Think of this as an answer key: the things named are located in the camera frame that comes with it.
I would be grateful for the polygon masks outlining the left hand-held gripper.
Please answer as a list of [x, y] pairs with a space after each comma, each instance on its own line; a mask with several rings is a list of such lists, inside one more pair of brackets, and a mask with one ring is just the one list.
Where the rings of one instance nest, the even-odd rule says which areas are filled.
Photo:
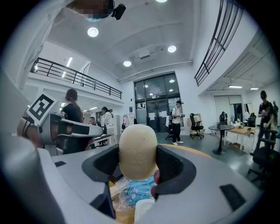
[[[26, 138], [39, 143], [50, 155], [73, 154], [105, 146], [100, 142], [107, 141], [111, 135], [103, 135], [99, 126], [88, 125], [64, 119], [64, 114], [57, 112], [59, 102], [47, 93], [38, 94], [26, 113]], [[58, 136], [64, 136], [63, 149], [57, 147]]]

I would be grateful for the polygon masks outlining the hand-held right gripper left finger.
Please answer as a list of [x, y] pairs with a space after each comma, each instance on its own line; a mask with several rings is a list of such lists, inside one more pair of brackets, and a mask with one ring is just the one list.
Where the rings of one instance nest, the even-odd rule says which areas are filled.
[[115, 219], [109, 177], [118, 162], [118, 145], [50, 156], [38, 149], [43, 176], [64, 219]]

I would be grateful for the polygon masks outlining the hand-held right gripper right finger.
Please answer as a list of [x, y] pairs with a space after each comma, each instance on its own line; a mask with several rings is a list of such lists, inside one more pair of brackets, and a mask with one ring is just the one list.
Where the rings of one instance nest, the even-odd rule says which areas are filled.
[[261, 196], [249, 180], [208, 156], [158, 145], [156, 162], [156, 200], [139, 224], [235, 224]]

